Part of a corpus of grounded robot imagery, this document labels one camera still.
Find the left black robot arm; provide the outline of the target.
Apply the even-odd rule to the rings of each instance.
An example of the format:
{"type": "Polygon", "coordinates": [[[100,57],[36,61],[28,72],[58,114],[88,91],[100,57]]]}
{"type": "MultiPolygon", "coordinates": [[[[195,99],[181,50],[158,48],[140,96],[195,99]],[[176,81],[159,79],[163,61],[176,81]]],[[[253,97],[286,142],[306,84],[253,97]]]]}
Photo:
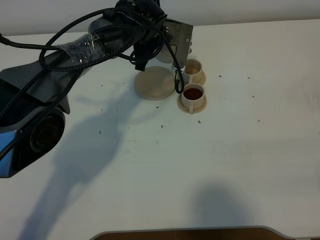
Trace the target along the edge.
{"type": "Polygon", "coordinates": [[[120,0],[68,24],[45,45],[2,37],[3,45],[40,54],[0,72],[0,176],[12,177],[56,146],[70,113],[68,93],[90,68],[119,57],[143,71],[164,46],[166,18],[157,0],[120,0]]]}

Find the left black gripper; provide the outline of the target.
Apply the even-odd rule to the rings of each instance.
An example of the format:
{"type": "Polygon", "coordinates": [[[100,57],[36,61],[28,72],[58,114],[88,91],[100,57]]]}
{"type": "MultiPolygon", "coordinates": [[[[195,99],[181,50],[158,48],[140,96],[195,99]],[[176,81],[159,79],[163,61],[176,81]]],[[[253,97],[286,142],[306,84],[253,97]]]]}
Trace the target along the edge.
{"type": "Polygon", "coordinates": [[[128,44],[133,46],[130,62],[138,71],[145,71],[149,60],[154,58],[155,50],[165,44],[164,28],[167,15],[160,8],[158,0],[120,0],[114,7],[115,24],[134,28],[135,36],[130,40],[130,30],[120,30],[122,36],[114,41],[114,47],[128,44]]]}

